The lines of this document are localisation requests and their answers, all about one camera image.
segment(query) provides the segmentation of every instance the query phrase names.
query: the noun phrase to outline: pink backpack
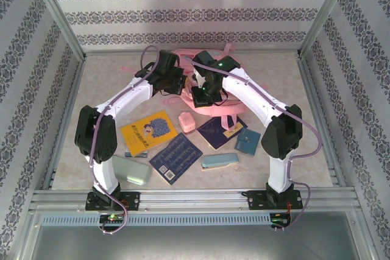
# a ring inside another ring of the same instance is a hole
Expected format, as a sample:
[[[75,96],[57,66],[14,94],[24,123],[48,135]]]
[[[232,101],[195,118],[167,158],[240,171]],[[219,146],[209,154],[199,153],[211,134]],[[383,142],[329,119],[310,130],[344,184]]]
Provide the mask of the pink backpack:
[[[229,50],[231,50],[232,44],[227,44],[225,46],[225,49],[223,51],[220,50],[207,50],[214,59],[221,59],[229,54]],[[202,115],[208,115],[211,117],[221,117],[221,124],[222,127],[226,130],[233,130],[234,126],[232,128],[229,128],[228,122],[227,122],[227,116],[231,116],[233,118],[234,125],[237,121],[237,114],[243,113],[248,110],[248,108],[235,96],[229,93],[228,99],[226,102],[223,103],[223,105],[217,106],[212,105],[210,107],[200,107],[195,108],[193,103],[193,97],[191,95],[191,87],[197,86],[197,83],[195,80],[191,78],[191,76],[194,74],[194,66],[186,61],[184,59],[185,56],[190,57],[191,59],[195,57],[196,54],[202,52],[204,49],[178,49],[174,50],[173,53],[177,54],[180,57],[180,67],[184,69],[184,74],[188,76],[186,87],[183,89],[182,94],[180,97],[172,97],[169,99],[166,99],[164,101],[164,104],[173,104],[176,103],[178,99],[182,99],[193,111],[202,114]]]

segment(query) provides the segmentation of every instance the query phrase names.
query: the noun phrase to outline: table surface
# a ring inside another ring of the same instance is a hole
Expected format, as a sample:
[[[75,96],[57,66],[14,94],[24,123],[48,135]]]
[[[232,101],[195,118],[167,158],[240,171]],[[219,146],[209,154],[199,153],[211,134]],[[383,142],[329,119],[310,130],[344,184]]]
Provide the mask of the table surface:
[[[297,104],[302,109],[304,120],[314,125],[313,115],[293,53],[236,54],[232,56],[243,65],[254,81],[267,87],[268,92],[276,99],[287,105]],[[147,55],[145,64],[153,59],[153,55]],[[79,112],[85,105],[95,107],[105,102],[131,81],[133,75],[121,71],[122,66],[138,70],[140,56],[92,56],[87,58],[58,162],[53,189],[91,189],[93,181],[88,163],[74,145],[74,134]],[[157,94],[129,113],[122,121],[118,121],[117,127],[122,127],[157,111],[166,110],[176,130],[180,133],[182,129],[179,125],[178,116],[183,111],[190,111],[190,108],[181,100],[176,104],[163,105],[163,101],[170,97],[172,96],[166,97]],[[191,112],[191,114],[197,127],[210,118],[194,112]],[[265,128],[251,111],[239,116],[248,125],[249,129],[261,134],[264,133]],[[117,129],[117,137],[118,148],[115,154],[124,156],[125,142],[119,129]],[[234,149],[236,139],[232,139],[218,151],[214,151],[198,132],[192,132],[187,137],[203,151],[204,155],[237,152]],[[149,160],[167,145],[168,143],[165,143],[150,150],[148,158],[135,158],[133,160],[149,164]],[[316,146],[315,136],[304,127],[303,138],[300,141],[297,153],[308,153],[313,151]],[[261,144],[259,143],[254,157],[240,152],[238,152],[238,157],[239,164],[236,166],[206,172],[201,171],[201,159],[198,159],[172,186],[153,168],[151,178],[144,186],[122,180],[120,180],[120,183],[122,189],[264,188],[269,176],[269,156],[263,150]],[[322,151],[311,158],[295,160],[291,175],[295,181],[306,182],[313,187],[333,186]]]

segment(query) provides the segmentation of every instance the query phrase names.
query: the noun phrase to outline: patterned wallpaper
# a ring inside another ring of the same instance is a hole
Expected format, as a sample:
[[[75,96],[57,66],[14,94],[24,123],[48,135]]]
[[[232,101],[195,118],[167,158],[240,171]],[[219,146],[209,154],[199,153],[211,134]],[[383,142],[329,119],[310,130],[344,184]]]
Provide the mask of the patterned wallpaper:
[[[389,0],[338,0],[307,56],[380,259],[390,259],[389,17]]]
[[[0,0],[0,259],[12,258],[78,61],[43,0]]]
[[[85,52],[298,49],[324,0],[58,0]]]

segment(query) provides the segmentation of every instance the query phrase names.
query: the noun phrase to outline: pink cube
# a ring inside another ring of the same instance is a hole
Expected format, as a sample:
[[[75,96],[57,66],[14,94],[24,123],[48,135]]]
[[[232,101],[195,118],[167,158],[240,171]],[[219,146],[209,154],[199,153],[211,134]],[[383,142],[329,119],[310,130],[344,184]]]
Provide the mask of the pink cube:
[[[191,132],[196,128],[195,120],[190,112],[183,112],[182,114],[180,114],[179,123],[184,133]]]

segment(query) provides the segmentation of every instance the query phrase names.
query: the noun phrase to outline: navy blue book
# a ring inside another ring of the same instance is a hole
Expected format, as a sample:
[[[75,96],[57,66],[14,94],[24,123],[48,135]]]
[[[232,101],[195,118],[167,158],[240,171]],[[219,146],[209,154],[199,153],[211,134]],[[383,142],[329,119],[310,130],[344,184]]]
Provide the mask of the navy blue book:
[[[202,155],[203,152],[181,133],[149,162],[172,185]]]
[[[227,123],[229,128],[233,127],[233,119],[228,116]],[[222,128],[221,117],[214,117],[200,126],[197,131],[208,142],[208,144],[214,149],[218,150],[220,147],[228,143],[233,137],[236,137],[243,128],[247,125],[237,117],[237,123],[233,131],[228,131]]]
[[[234,148],[248,155],[255,155],[259,140],[260,133],[245,128],[237,136],[237,143]]]

